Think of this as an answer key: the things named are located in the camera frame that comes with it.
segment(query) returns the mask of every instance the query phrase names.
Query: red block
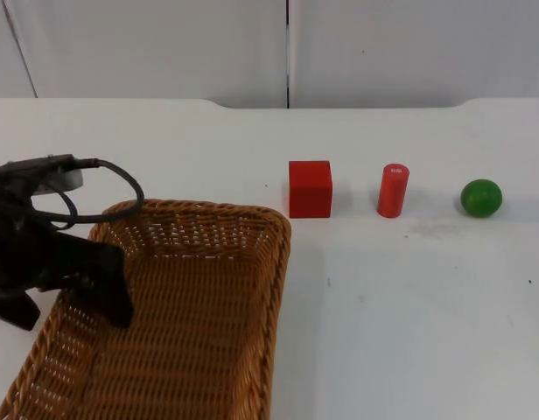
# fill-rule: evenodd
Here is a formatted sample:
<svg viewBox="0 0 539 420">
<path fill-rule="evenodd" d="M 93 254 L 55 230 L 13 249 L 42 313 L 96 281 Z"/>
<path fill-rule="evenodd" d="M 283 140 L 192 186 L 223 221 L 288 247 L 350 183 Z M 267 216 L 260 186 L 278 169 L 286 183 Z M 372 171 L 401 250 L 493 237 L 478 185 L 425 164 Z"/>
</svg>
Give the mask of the red block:
<svg viewBox="0 0 539 420">
<path fill-rule="evenodd" d="M 289 162 L 289 217 L 330 217 L 332 172 L 330 162 Z"/>
</svg>

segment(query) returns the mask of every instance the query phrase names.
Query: white table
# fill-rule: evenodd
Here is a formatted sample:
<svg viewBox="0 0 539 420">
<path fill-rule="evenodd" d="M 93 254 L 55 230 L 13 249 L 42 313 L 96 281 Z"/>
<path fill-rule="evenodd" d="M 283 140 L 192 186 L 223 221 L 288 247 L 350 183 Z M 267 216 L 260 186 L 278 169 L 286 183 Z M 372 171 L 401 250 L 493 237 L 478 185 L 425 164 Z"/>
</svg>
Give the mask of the white table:
<svg viewBox="0 0 539 420">
<path fill-rule="evenodd" d="M 286 213 L 289 160 L 329 159 L 329 220 L 292 220 L 275 419 L 539 419 L 539 100 L 456 108 L 231 110 L 206 101 L 0 100 L 0 164 L 112 160 L 148 197 Z M 410 169 L 402 216 L 375 212 L 382 167 Z M 81 213 L 131 197 L 85 173 Z M 489 220 L 457 211 L 496 181 Z M 59 199 L 38 202 L 60 210 Z M 85 235 L 88 227 L 73 230 Z M 0 402 L 33 332 L 0 322 Z"/>
</svg>

